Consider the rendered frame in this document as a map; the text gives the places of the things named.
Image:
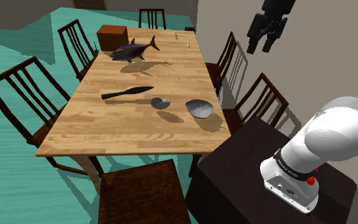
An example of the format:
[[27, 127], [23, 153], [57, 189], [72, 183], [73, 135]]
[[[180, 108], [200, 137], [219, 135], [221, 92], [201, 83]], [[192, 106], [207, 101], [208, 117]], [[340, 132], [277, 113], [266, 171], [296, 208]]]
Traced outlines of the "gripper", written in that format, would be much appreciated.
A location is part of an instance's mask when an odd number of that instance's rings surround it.
[[264, 14], [257, 13], [254, 16], [249, 27], [247, 37], [249, 45], [247, 53], [253, 54], [256, 50], [259, 40], [263, 35], [267, 35], [262, 51], [268, 53], [283, 33], [287, 23], [284, 15], [290, 14], [296, 0], [264, 0], [261, 9]]

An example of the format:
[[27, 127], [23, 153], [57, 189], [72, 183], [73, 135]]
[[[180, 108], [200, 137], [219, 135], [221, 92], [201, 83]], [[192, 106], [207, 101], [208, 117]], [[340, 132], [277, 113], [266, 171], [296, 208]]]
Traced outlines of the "dark wooden chair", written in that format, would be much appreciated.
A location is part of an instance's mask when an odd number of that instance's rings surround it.
[[[240, 115], [240, 108], [245, 104], [245, 102], [249, 99], [249, 97], [253, 94], [255, 89], [262, 81], [265, 83], [265, 86], [256, 102], [245, 115]], [[244, 123], [251, 118], [262, 118], [275, 101], [280, 103], [280, 107], [278, 108], [276, 114], [273, 115], [272, 120], [269, 122], [272, 127], [276, 127], [289, 103], [287, 102], [286, 98], [277, 90], [275, 85], [268, 79], [268, 77], [264, 73], [261, 73], [256, 81], [252, 84], [248, 92], [234, 108], [223, 109], [223, 115], [228, 125], [230, 134], [233, 135], [236, 133], [236, 131], [238, 131], [244, 125]]]
[[30, 162], [83, 174], [59, 164], [52, 156], [35, 157], [36, 150], [78, 87], [65, 62], [48, 66], [31, 57], [0, 74], [0, 159], [14, 160], [20, 170]]
[[191, 224], [174, 161], [104, 173], [98, 224]]
[[[78, 19], [73, 20], [72, 22], [68, 23], [67, 25], [61, 27], [58, 29], [58, 33], [62, 42], [62, 45], [64, 47], [65, 54], [70, 62], [70, 65], [72, 66], [76, 78], [79, 81], [82, 81], [82, 79], [87, 74], [88, 70], [91, 68], [92, 64], [94, 63], [95, 59], [97, 58], [99, 51], [97, 47], [92, 48], [91, 44], [79, 22]], [[78, 69], [77, 65], [74, 62], [73, 56], [71, 55], [67, 41], [65, 40], [64, 33], [67, 34], [70, 43], [72, 44], [72, 47], [74, 48], [75, 54], [78, 56], [79, 61], [81, 62], [83, 68], [81, 70]], [[87, 53], [85, 52], [84, 46], [81, 44], [81, 41], [79, 39], [79, 34], [81, 34], [83, 41], [85, 42], [86, 46], [88, 47], [90, 53], [92, 54], [92, 57], [89, 57]]]
[[216, 95], [219, 95], [220, 93], [223, 79], [225, 78], [228, 72], [228, 68], [231, 64], [236, 46], [237, 46], [237, 41], [234, 37], [233, 31], [231, 31], [218, 62], [205, 63], [207, 70], [209, 72], [211, 82], [213, 84], [213, 87], [215, 88]]
[[[144, 13], [147, 13], [147, 22], [148, 22], [148, 28], [149, 29], [159, 29], [160, 27], [162, 29], [166, 29], [166, 19], [165, 19], [165, 10], [164, 9], [139, 9], [139, 28], [142, 27], [142, 16]], [[162, 24], [158, 25], [158, 18], [162, 20]]]

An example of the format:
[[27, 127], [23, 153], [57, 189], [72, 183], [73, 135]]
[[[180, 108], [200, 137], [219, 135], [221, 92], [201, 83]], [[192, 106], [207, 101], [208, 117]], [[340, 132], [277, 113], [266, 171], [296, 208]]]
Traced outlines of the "grey leaf-shaped dish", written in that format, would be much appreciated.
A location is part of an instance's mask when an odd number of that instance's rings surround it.
[[216, 115], [211, 103], [201, 99], [193, 99], [185, 103], [188, 112], [195, 118], [205, 119], [210, 115]]

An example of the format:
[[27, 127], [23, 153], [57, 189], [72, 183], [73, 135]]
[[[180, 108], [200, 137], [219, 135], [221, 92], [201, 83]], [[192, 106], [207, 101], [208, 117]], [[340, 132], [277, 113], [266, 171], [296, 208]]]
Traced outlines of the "wooden dining table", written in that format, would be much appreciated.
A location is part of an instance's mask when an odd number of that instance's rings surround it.
[[[72, 158], [95, 187], [100, 186], [100, 179], [92, 156], [206, 157], [230, 136], [193, 32], [130, 28], [128, 35], [140, 44], [155, 36], [160, 51], [148, 48], [144, 60], [132, 63], [113, 61], [108, 52], [99, 53], [36, 152], [39, 157]], [[101, 99], [102, 94], [133, 87], [153, 89]], [[170, 100], [170, 106], [153, 108], [153, 97]], [[193, 117], [185, 106], [193, 99], [211, 103], [216, 115]]]

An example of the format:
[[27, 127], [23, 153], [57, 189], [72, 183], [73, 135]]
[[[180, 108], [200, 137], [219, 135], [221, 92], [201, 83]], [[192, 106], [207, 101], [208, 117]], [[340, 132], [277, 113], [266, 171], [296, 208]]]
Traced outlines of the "grey seashell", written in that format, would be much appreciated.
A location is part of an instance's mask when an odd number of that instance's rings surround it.
[[161, 99], [160, 97], [153, 97], [150, 100], [151, 106], [155, 109], [166, 109], [170, 106], [170, 100]]

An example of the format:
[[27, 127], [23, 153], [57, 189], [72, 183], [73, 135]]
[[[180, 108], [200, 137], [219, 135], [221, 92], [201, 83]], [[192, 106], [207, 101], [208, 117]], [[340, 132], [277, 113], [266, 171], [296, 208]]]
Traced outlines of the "dark fish figure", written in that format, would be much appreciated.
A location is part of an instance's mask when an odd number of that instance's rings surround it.
[[128, 61], [129, 63], [132, 63], [132, 59], [136, 57], [140, 58], [141, 60], [144, 60], [142, 54], [150, 46], [160, 51], [160, 49], [157, 47], [155, 43], [155, 36], [153, 36], [151, 38], [150, 43], [146, 45], [136, 44], [135, 39], [133, 38], [131, 43], [122, 45], [117, 50], [113, 51], [109, 56], [112, 58], [112, 60], [118, 60], [118, 61], [125, 60]]

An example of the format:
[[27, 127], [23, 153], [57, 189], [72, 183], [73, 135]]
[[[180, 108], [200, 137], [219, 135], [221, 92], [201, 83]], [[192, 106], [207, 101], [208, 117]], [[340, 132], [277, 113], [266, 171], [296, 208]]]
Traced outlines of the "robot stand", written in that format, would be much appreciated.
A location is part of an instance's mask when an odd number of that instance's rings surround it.
[[346, 224], [357, 185], [329, 164], [319, 167], [319, 200], [308, 214], [265, 188], [259, 166], [288, 141], [253, 118], [203, 159], [185, 198], [198, 224]]

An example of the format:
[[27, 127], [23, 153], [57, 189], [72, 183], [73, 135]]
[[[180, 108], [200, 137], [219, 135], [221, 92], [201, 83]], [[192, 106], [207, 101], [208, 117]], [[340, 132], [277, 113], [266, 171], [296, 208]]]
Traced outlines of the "black spatula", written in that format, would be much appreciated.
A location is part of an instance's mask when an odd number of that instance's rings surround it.
[[151, 89], [153, 89], [153, 87], [133, 87], [133, 88], [130, 88], [130, 89], [122, 91], [122, 92], [115, 92], [115, 93], [110, 93], [110, 94], [102, 94], [101, 99], [105, 100], [105, 99], [109, 99], [109, 98], [112, 98], [112, 97], [117, 97], [117, 96], [120, 96], [120, 95], [139, 94], [139, 93], [151, 90]]

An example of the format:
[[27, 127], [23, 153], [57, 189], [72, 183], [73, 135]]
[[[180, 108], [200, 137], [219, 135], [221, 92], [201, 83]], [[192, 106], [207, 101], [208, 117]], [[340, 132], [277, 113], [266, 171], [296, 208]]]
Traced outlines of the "brown box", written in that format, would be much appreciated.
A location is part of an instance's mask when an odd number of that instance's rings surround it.
[[102, 25], [97, 31], [102, 51], [113, 52], [124, 44], [129, 44], [126, 26]]

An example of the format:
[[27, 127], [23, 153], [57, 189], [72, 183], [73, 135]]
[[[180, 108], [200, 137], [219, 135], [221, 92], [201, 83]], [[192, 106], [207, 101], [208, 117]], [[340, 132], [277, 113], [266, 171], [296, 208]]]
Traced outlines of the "brown door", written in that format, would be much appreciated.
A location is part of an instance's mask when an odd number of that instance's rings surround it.
[[74, 8], [86, 10], [107, 10], [106, 0], [72, 0]]

